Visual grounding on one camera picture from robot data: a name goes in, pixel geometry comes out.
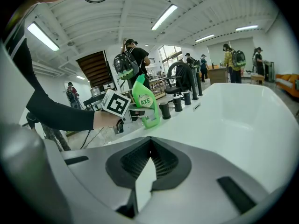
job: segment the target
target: wooden desk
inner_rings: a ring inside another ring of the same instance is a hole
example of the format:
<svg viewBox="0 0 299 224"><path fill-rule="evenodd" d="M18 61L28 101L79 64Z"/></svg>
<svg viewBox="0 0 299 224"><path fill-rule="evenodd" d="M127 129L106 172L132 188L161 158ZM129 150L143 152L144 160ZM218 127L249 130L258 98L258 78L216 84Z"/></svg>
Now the wooden desk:
<svg viewBox="0 0 299 224"><path fill-rule="evenodd" d="M228 72L225 67L207 70L207 77L210 78L211 84L228 82Z"/></svg>
<svg viewBox="0 0 299 224"><path fill-rule="evenodd" d="M262 75L252 75L251 76L251 83L252 83L252 81L261 81L262 82L262 85L263 85L263 83L264 83L264 81L265 81L265 78L264 78L264 76L262 76Z"/></svg>

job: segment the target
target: cap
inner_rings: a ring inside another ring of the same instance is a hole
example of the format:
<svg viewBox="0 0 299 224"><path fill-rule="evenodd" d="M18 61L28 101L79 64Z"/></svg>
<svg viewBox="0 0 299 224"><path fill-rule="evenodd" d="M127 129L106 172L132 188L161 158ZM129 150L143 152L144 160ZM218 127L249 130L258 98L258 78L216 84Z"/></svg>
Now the cap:
<svg viewBox="0 0 299 224"><path fill-rule="evenodd" d="M138 82L140 82L141 84L143 84L144 81L145 81L144 74L141 74L139 77L137 77L136 81L138 81Z"/></svg>
<svg viewBox="0 0 299 224"><path fill-rule="evenodd" d="M134 43L133 39L127 39L125 45L129 45L131 43Z"/></svg>

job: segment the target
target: yellow jacket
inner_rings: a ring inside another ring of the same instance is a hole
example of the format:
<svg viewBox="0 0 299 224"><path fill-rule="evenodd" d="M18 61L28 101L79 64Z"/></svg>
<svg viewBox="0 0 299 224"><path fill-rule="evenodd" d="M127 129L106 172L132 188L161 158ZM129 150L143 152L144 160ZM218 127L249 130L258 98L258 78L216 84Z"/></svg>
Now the yellow jacket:
<svg viewBox="0 0 299 224"><path fill-rule="evenodd" d="M226 66L227 64L228 64L229 67L233 68L233 70L238 71L238 70L241 69L240 67L235 67L233 65L232 53L230 51L226 51L225 52L225 57L224 57L223 65Z"/></svg>

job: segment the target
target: fluorescent light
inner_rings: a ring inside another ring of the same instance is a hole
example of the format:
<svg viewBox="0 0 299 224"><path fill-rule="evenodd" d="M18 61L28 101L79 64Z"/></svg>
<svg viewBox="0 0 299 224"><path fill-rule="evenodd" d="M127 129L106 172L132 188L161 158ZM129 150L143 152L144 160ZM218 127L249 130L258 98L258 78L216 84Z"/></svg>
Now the fluorescent light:
<svg viewBox="0 0 299 224"><path fill-rule="evenodd" d="M32 23L27 29L53 51L59 50L59 47L37 26L37 24Z"/></svg>
<svg viewBox="0 0 299 224"><path fill-rule="evenodd" d="M208 38L213 37L213 36L215 36L215 35L214 35L214 34L212 34L212 35L207 35L207 36L205 36L205 37L203 37L203 38L200 38L200 39L196 40L195 42L200 42L200 41L202 41L202 40L204 40L204 39L208 39Z"/></svg>
<svg viewBox="0 0 299 224"><path fill-rule="evenodd" d="M77 78L81 79L81 80L85 80L85 78L81 77L81 76L76 76Z"/></svg>
<svg viewBox="0 0 299 224"><path fill-rule="evenodd" d="M163 14L162 16L159 18L159 20L154 24L154 26L151 28L153 31L156 31L157 28L162 24L163 21L165 21L165 19L172 14L178 7L175 5L171 5Z"/></svg>
<svg viewBox="0 0 299 224"><path fill-rule="evenodd" d="M248 29L254 29L257 28L258 25L252 25L252 26L247 26L247 27L242 27L242 28L236 28L236 31L242 31L242 30L248 30Z"/></svg>

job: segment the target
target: black chair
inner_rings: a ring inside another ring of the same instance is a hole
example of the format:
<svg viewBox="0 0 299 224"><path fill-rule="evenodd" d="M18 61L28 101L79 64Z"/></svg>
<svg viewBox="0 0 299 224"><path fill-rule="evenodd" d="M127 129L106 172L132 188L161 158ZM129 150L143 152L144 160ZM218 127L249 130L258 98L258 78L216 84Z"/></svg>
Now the black chair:
<svg viewBox="0 0 299 224"><path fill-rule="evenodd" d="M177 69L176 69L176 75L175 76L171 76L171 70L168 70L168 74L167 77L164 78L164 80L167 80L167 83L169 85L168 88L166 88L164 90L164 92L166 94L171 94L174 97L179 96L182 94L182 92L186 92L188 90L191 90L191 82L190 79L188 77L188 71L187 68L180 64L180 62L178 62L178 64L176 65ZM176 80L176 85L171 85L170 80Z"/></svg>

